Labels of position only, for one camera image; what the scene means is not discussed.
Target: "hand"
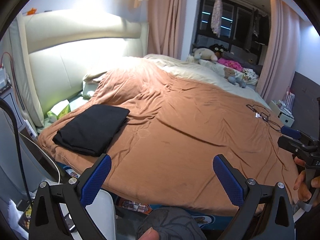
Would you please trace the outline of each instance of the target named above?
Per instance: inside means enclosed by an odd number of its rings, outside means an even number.
[[[159,240],[159,234],[153,228],[149,228],[145,233],[139,238],[139,240]]]
[[[304,167],[306,164],[303,160],[300,160],[298,157],[295,157],[294,161],[297,165],[300,165],[302,167]],[[305,179],[306,179],[306,172],[303,171],[297,177],[293,187],[294,190],[298,189],[298,197],[302,201],[308,201],[311,198],[311,192],[308,190],[307,185],[305,184]],[[320,176],[314,178],[311,181],[311,186],[314,188],[320,188]],[[318,197],[316,198],[312,206],[315,207],[319,203],[320,203],[320,194],[318,195]]]

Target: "headboard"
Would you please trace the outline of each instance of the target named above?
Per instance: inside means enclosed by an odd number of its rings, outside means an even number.
[[[144,57],[148,30],[148,23],[131,23],[106,12],[19,14],[4,36],[15,78],[10,63],[4,64],[24,118],[43,126],[52,106],[82,90],[89,69],[116,57]]]

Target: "orange blanket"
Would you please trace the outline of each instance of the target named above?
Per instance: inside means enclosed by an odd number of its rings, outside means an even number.
[[[88,103],[39,136],[43,150],[79,173],[96,159],[65,150],[52,138],[93,104],[130,109],[128,124],[107,151],[112,170],[103,184],[121,197],[233,216],[237,207],[212,169],[213,157],[223,154],[247,178],[266,185],[284,182],[290,200],[297,201],[292,190],[298,175],[295,163],[279,149],[280,133],[246,107],[255,101],[176,78],[147,59],[123,58],[104,75]],[[273,114],[271,119],[280,124]]]

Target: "metal bolt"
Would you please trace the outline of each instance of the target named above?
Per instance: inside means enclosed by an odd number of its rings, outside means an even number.
[[[278,187],[279,188],[284,188],[284,184],[282,182],[278,182]]]
[[[40,183],[40,188],[44,188],[45,186],[47,186],[47,183],[45,181]]]
[[[250,185],[255,185],[256,184],[256,181],[254,179],[248,179],[248,183]]]
[[[75,184],[77,182],[76,178],[69,179],[69,184]]]

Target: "pink curtain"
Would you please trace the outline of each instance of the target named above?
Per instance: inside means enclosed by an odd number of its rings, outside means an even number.
[[[300,18],[281,0],[271,2],[271,32],[256,91],[269,103],[291,86],[300,46]]]
[[[149,0],[148,54],[180,57],[185,4],[184,0]]]

